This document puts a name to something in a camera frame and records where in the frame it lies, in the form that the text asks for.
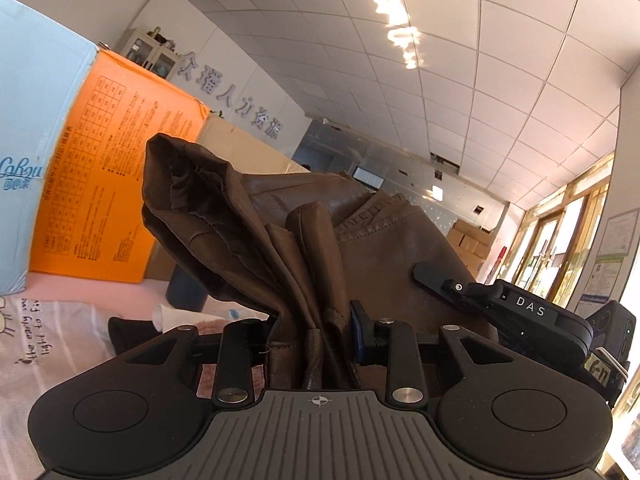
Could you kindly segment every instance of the chinese character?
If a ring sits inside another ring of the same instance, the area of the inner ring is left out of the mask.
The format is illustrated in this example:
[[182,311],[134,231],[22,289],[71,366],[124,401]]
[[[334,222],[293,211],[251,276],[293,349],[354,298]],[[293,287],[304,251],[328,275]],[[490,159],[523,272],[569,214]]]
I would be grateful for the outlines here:
[[281,129],[282,129],[282,123],[279,120],[274,118],[273,120],[271,120],[271,124],[269,124],[269,127],[267,128],[265,133],[268,136],[270,136],[271,139],[277,139],[278,133],[280,132]]
[[234,91],[235,90],[236,90],[236,85],[231,85],[229,87],[229,90],[227,90],[225,93],[223,93],[222,95],[216,95],[216,99],[218,101],[226,100],[226,107],[227,108],[231,108],[231,99],[234,96]]
[[209,65],[204,66],[204,70],[200,77],[196,79],[196,83],[202,85],[202,91],[207,94],[213,94],[213,91],[220,84],[222,80],[222,74],[217,70],[211,68]]
[[191,81],[191,70],[198,67],[196,53],[190,52],[183,57],[184,61],[178,70],[178,75],[183,75],[187,81]]
[[251,108],[254,107],[254,98],[253,97],[243,97],[242,101],[244,101],[244,105],[240,108],[236,108],[236,114],[240,114],[241,117],[245,117],[250,111]]
[[251,122],[254,126],[257,126],[259,130],[262,129],[262,125],[266,124],[269,120],[269,112],[260,107],[260,111],[255,113],[255,119]]

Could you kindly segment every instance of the cabinet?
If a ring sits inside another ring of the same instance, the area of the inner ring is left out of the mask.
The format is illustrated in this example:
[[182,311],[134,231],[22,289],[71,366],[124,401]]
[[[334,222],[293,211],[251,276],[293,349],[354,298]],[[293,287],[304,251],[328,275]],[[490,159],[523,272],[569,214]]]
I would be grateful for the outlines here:
[[130,28],[125,32],[115,51],[167,81],[171,80],[182,64],[182,58],[178,54],[139,28]]

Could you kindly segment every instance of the crosshair logo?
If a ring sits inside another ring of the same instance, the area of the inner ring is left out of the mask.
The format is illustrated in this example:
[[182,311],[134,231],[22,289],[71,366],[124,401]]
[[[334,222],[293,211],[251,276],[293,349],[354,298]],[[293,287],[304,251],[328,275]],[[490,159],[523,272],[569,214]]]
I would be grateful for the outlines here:
[[331,399],[327,399],[325,396],[322,396],[322,395],[316,395],[313,399],[309,399],[309,400],[312,403],[314,403],[316,406],[324,406]]

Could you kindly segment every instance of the light blue box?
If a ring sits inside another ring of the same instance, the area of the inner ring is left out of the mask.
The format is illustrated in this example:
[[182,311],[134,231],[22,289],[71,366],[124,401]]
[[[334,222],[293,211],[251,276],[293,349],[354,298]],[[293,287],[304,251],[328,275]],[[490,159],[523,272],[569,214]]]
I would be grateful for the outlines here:
[[0,0],[0,296],[26,284],[47,167],[98,48]]

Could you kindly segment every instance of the stacked cardboard boxes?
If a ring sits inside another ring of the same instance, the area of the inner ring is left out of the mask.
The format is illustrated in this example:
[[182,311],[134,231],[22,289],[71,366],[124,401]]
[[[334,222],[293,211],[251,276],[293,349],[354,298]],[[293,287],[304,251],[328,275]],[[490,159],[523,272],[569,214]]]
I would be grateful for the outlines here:
[[456,220],[449,230],[447,240],[469,269],[471,275],[476,278],[480,267],[489,256],[491,235],[464,220]]

